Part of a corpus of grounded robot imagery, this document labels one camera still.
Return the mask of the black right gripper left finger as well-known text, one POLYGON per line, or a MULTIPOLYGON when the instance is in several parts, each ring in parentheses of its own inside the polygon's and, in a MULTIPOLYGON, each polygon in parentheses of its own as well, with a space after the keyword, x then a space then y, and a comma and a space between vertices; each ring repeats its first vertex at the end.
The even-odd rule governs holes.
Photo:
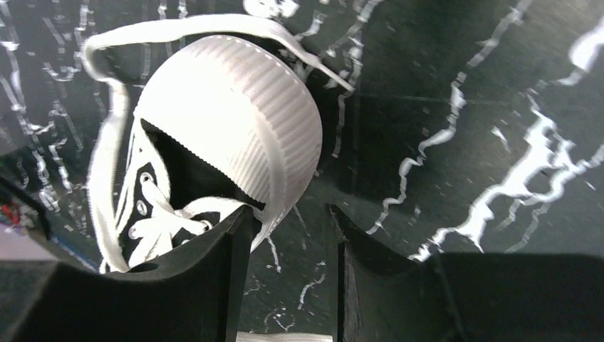
POLYGON ((251 240, 236 209, 215 228, 128 273, 61 261, 1 263, 3 341, 235 341, 251 240))

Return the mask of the black and white sneaker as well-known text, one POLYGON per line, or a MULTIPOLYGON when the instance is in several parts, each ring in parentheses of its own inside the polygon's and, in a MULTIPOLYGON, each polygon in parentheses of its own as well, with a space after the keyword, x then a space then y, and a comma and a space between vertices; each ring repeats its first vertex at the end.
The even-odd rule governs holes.
POLYGON ((321 116, 278 57, 235 36, 207 36, 169 57, 136 103, 123 185, 103 201, 115 126, 90 161, 90 215, 100 272, 125 272, 215 228, 242 206, 257 248, 293 209, 321 156, 321 116))

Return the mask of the white shoelace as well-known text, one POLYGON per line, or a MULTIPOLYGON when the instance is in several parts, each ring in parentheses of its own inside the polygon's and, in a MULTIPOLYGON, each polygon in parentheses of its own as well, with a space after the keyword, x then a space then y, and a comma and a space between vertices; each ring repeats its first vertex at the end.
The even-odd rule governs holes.
POLYGON ((281 24, 246 14, 206 14, 143 21, 88 38, 81 47, 88 75, 109 89, 110 111, 88 168, 88 203, 99 271, 125 273, 175 248, 180 232, 211 230, 201 213, 221 219, 236 199, 195 195, 173 204, 180 178, 168 172, 143 124, 219 171, 251 198, 261 223, 255 249, 294 208, 321 156, 321 116, 306 84, 280 58, 247 36, 280 43, 346 90, 353 85, 307 52, 281 24), (97 51, 138 43, 199 39, 169 57, 130 108, 125 84, 95 65, 97 51))

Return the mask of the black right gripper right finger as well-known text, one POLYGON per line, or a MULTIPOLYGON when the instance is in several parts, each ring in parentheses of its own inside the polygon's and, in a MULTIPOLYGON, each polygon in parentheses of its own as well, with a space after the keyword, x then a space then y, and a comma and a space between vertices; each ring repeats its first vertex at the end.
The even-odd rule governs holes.
POLYGON ((334 341, 601 341, 603 260, 434 254, 415 262, 326 206, 334 341))

